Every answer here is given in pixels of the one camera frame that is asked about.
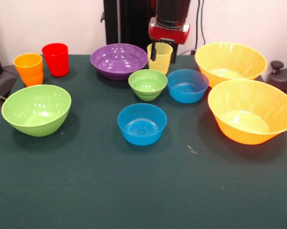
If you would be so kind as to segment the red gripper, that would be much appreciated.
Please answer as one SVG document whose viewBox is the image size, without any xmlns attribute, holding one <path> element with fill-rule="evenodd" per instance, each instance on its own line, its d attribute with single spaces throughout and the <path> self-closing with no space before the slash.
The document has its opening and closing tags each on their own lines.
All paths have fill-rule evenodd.
<svg viewBox="0 0 287 229">
<path fill-rule="evenodd" d="M 152 61 L 155 61 L 156 59 L 156 41 L 173 42 L 170 44 L 173 49 L 170 64 L 174 64 L 176 60 L 177 44 L 185 44 L 189 36 L 189 32 L 190 24 L 187 22 L 179 28 L 167 28 L 159 24 L 156 17 L 152 17 L 148 25 L 148 34 L 152 40 L 150 59 Z"/>
</svg>

